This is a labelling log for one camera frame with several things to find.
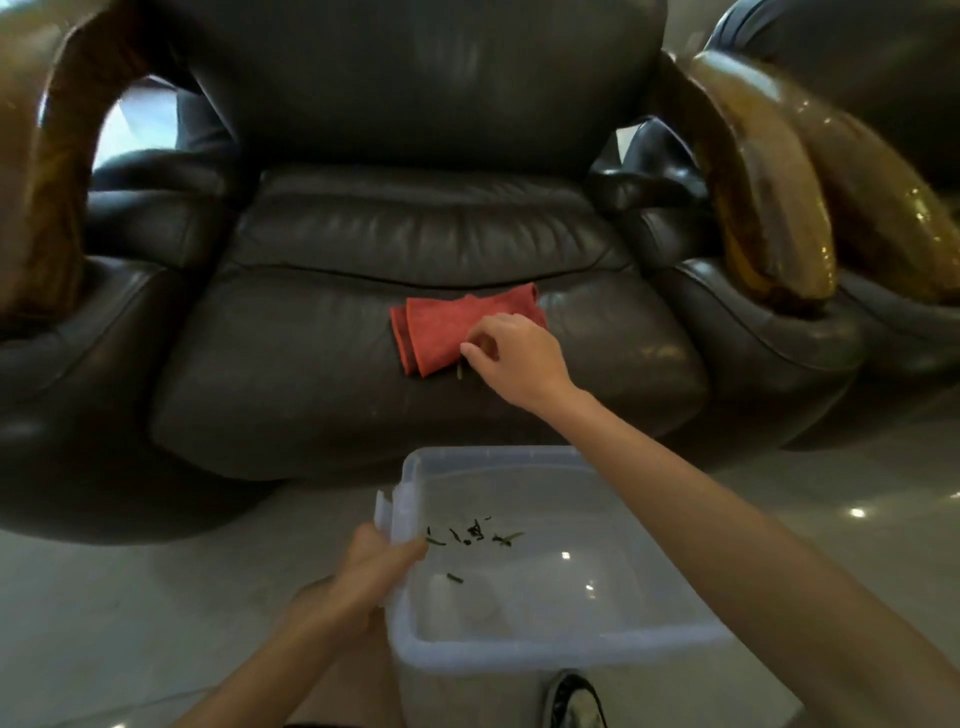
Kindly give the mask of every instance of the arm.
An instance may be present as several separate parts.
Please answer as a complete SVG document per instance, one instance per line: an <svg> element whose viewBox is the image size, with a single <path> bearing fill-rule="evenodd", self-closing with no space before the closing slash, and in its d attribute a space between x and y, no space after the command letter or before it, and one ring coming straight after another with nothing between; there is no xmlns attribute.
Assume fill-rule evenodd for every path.
<svg viewBox="0 0 960 728"><path fill-rule="evenodd" d="M570 381L521 316L484 319L464 356L611 483L697 593L827 725L948 726L960 673L848 573Z"/></svg>
<svg viewBox="0 0 960 728"><path fill-rule="evenodd" d="M266 644L174 728L280 728L425 555L423 539L388 546L372 523L361 525L332 583L301 593Z"/></svg>

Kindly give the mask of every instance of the shoe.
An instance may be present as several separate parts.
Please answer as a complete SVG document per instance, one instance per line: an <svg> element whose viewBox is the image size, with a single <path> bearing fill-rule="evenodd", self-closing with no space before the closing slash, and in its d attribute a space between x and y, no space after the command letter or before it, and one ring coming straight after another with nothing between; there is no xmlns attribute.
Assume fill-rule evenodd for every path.
<svg viewBox="0 0 960 728"><path fill-rule="evenodd" d="M575 670L564 670L547 691L543 728L607 728L600 698L589 680Z"/></svg>

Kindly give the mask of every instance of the wooden armrest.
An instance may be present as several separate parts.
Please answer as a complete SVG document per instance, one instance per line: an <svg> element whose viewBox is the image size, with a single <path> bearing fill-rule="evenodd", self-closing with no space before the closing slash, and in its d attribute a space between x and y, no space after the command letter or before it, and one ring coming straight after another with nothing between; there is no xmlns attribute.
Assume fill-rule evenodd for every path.
<svg viewBox="0 0 960 728"><path fill-rule="evenodd" d="M781 313L816 311L836 290L836 260L813 164L778 104L703 55L661 54L655 114L693 151L739 288Z"/></svg>
<svg viewBox="0 0 960 728"><path fill-rule="evenodd" d="M710 51L692 64L736 75L778 105L820 177L841 263L907 299L960 303L960 230L879 134L773 66Z"/></svg>
<svg viewBox="0 0 960 728"><path fill-rule="evenodd" d="M0 329L77 305L84 201L101 126L131 82L176 76L135 0L0 10Z"/></svg>

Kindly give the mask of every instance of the dark brown leather armchair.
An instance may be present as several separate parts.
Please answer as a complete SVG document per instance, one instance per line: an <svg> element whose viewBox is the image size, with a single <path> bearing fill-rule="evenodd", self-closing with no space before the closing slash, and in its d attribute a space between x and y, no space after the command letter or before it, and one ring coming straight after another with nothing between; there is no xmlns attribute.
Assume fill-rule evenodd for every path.
<svg viewBox="0 0 960 728"><path fill-rule="evenodd" d="M625 168L589 172L644 112L664 20L664 0L0 12L5 41L47 39L2 46L20 65L0 70L0 255L18 261L0 525L172 539L288 478L556 442L476 376L404 376L390 330L407 296L528 280L574 380L694 462L808 431L861 369L855 319L788 315L732 283L703 181L662 125ZM201 88L235 145L137 153L91 180L99 119L147 72ZM59 193L36 194L43 180Z"/></svg>

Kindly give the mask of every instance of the red microfiber towel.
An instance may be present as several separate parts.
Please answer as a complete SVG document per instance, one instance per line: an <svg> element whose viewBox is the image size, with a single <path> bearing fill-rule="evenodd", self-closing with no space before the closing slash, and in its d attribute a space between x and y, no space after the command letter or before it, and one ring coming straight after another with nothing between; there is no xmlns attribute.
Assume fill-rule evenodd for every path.
<svg viewBox="0 0 960 728"><path fill-rule="evenodd" d="M390 309L396 347L403 371L408 375L432 375L460 359L460 344L484 316L521 313L547 328L546 316L537 305L537 286L527 283L505 293L478 299L464 296L456 301L407 299L406 305Z"/></svg>

